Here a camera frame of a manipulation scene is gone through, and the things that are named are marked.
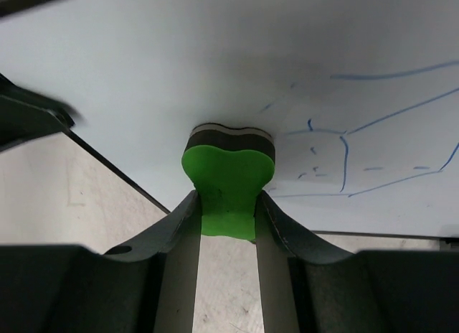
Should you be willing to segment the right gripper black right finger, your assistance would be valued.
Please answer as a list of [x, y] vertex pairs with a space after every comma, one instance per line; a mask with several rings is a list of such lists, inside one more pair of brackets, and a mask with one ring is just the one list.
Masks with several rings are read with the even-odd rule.
[[257, 198], [255, 239], [266, 332], [456, 332], [458, 254], [350, 253]]

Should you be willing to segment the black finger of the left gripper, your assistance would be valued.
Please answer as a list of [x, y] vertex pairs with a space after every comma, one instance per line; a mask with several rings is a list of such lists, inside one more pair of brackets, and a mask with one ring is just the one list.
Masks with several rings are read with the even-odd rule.
[[21, 88], [1, 76], [1, 150], [67, 133], [82, 115], [70, 104]]

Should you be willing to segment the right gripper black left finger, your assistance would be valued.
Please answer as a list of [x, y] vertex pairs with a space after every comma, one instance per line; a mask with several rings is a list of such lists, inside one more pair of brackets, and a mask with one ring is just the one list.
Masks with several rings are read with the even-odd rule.
[[190, 332], [201, 205], [170, 214], [104, 254], [80, 245], [1, 247], [3, 332]]

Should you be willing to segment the green bone-shaped eraser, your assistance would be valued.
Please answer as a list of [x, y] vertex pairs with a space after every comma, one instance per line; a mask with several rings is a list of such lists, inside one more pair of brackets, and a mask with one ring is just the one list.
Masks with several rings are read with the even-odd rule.
[[204, 123], [191, 131], [181, 165], [201, 200], [202, 235], [254, 241], [257, 196], [275, 173], [272, 136]]

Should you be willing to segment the black-framed whiteboard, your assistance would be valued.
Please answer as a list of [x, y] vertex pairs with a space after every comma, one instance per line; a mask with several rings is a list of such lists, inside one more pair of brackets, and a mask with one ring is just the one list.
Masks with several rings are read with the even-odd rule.
[[307, 228], [458, 235], [458, 0], [1, 0], [1, 73], [166, 207], [195, 126], [251, 126]]

